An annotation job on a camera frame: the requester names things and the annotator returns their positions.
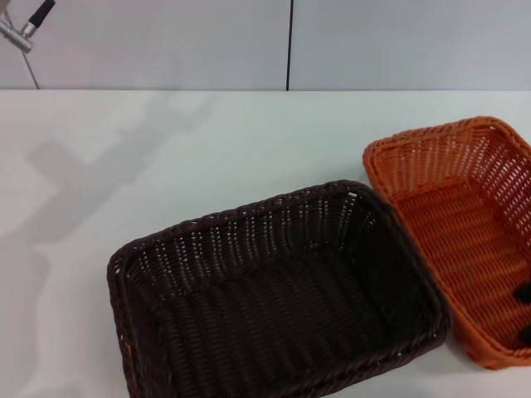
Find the wicker weave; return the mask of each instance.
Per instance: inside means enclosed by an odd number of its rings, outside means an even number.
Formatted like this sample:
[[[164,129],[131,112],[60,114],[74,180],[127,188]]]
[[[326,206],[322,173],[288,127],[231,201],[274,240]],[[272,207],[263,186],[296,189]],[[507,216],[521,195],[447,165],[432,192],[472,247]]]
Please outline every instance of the wicker weave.
[[[531,148],[479,117],[377,141],[363,161],[451,302],[469,355],[489,369],[531,365]]]
[[[357,182],[135,240],[108,281],[132,397],[324,396],[451,329],[394,211]]]

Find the white table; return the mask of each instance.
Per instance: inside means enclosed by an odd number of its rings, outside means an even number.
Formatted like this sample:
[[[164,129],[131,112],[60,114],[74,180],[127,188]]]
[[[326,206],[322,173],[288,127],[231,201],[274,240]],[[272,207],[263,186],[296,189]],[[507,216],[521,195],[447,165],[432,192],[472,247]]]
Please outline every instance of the white table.
[[[347,178],[365,147],[478,114],[531,141],[524,92],[0,92],[0,396],[128,396],[105,269],[124,243]],[[529,397],[450,341],[337,397]]]

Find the basket rim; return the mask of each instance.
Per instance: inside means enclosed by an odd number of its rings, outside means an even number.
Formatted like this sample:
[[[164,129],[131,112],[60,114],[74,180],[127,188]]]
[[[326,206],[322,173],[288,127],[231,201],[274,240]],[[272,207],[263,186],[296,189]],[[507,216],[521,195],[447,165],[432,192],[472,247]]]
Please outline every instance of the basket rim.
[[[338,361],[332,366],[332,369],[327,368],[324,370],[326,375],[319,377],[319,379],[316,378],[304,386],[293,386],[294,390],[292,390],[291,393],[286,393],[286,395],[282,396],[287,397],[292,396],[293,394],[296,395],[301,391],[307,391],[308,389],[318,389],[319,391],[325,391],[327,388],[332,389],[333,386],[337,385],[339,382],[344,384],[344,386],[348,386],[348,381],[353,380],[357,375],[359,375],[360,370],[363,371],[364,374],[375,376],[382,371],[388,371],[394,367],[401,366],[402,364],[409,362],[411,359],[418,357],[422,353],[441,345],[444,342],[447,333],[451,330],[452,320],[450,307],[446,302],[446,298],[438,289],[435,279],[433,279],[432,274],[426,267],[421,252],[409,236],[406,228],[403,226],[402,219],[389,204],[387,204],[374,190],[368,186],[362,184],[361,182],[339,180],[323,185],[300,189],[288,194],[278,195],[264,201],[251,203],[249,205],[239,206],[234,210],[221,211],[194,220],[183,221],[160,232],[147,235],[144,238],[133,240],[119,249],[110,259],[107,267],[107,279],[111,290],[111,304],[114,310],[114,318],[116,321],[119,341],[120,335],[123,335],[124,332],[129,334],[127,340],[130,341],[130,344],[120,341],[120,348],[122,348],[122,344],[125,344],[127,347],[126,349],[122,349],[124,361],[127,358],[132,363],[131,367],[133,375],[131,376],[134,378],[134,386],[129,385],[128,379],[129,390],[142,390],[142,386],[144,385],[142,376],[136,371],[134,366],[137,361],[134,358],[136,355],[134,352],[134,348],[136,347],[136,337],[134,335],[134,330],[132,330],[130,327],[131,322],[129,320],[129,305],[127,304],[127,298],[124,294],[124,291],[127,289],[124,277],[127,274],[126,267],[131,258],[134,257],[138,251],[149,250],[153,245],[155,245],[157,240],[167,239],[169,236],[173,237],[192,232],[203,231],[207,228],[225,225],[228,222],[240,221],[250,216],[256,216],[265,212],[279,210],[285,206],[293,206],[295,204],[300,204],[301,202],[304,203],[305,201],[312,200],[317,197],[343,192],[364,195],[364,197],[371,202],[371,205],[377,211],[380,211],[386,216],[387,228],[393,233],[394,237],[397,239],[397,243],[401,249],[404,250],[414,265],[413,268],[415,274],[421,281],[426,291],[426,296],[434,303],[437,313],[432,317],[429,332],[424,332],[424,334],[419,334],[415,337],[412,336],[409,341],[401,344],[400,346],[397,345],[392,349],[387,349],[385,352],[370,352],[367,356],[360,357],[357,361],[350,360],[349,362],[345,363],[343,363],[343,361]],[[119,265],[119,273],[116,273],[117,265]],[[118,313],[122,313],[127,318],[125,320],[126,324],[118,324]]]
[[[531,161],[531,146],[525,142],[525,140],[507,123],[503,120],[497,119],[492,116],[477,116],[470,119],[462,119],[456,122],[450,122],[433,127],[410,129],[401,133],[396,133],[391,137],[383,138],[367,146],[363,153],[363,165],[367,169],[369,179],[373,187],[379,192],[383,193],[383,196],[392,203],[392,195],[387,190],[380,172],[378,171],[378,155],[382,150],[386,148],[397,148],[402,145],[414,143],[419,139],[429,139],[434,135],[440,135],[446,137],[448,135],[456,134],[459,132],[470,131],[477,128],[492,128],[499,131],[503,137],[515,148],[518,152],[522,153],[529,161]],[[408,226],[408,221],[403,220],[404,224]],[[424,250],[419,246],[420,251],[427,259],[428,257],[424,253]],[[431,272],[438,274],[438,271],[431,268]],[[510,359],[517,362],[525,362],[528,364],[531,360],[531,347],[524,347],[519,349],[509,349],[490,336],[476,321],[474,321],[465,307],[463,307],[455,299],[451,289],[448,289],[446,284],[438,279],[438,283],[443,289],[444,295],[447,297],[451,304],[452,309],[457,316],[457,319],[474,330],[474,335],[478,340],[487,344],[487,347],[491,354],[497,357],[502,356],[505,359]]]

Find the orange wicker basket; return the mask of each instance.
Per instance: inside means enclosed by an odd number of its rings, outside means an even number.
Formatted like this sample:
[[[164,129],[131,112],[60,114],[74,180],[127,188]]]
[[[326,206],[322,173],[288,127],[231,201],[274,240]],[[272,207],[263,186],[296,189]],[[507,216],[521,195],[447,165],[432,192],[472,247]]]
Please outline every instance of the orange wicker basket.
[[[372,143],[363,163],[398,210],[481,366],[531,365],[531,147],[489,117]]]

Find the rectangular basket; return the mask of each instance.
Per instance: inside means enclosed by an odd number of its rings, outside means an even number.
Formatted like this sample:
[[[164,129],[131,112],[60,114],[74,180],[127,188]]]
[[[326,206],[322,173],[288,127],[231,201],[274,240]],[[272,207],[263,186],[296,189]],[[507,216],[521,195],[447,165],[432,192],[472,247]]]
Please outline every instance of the rectangular basket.
[[[451,329],[394,211],[357,182],[135,240],[107,278],[132,397],[324,396]]]
[[[531,365],[531,148],[501,120],[409,130],[363,162],[426,257],[481,366]]]

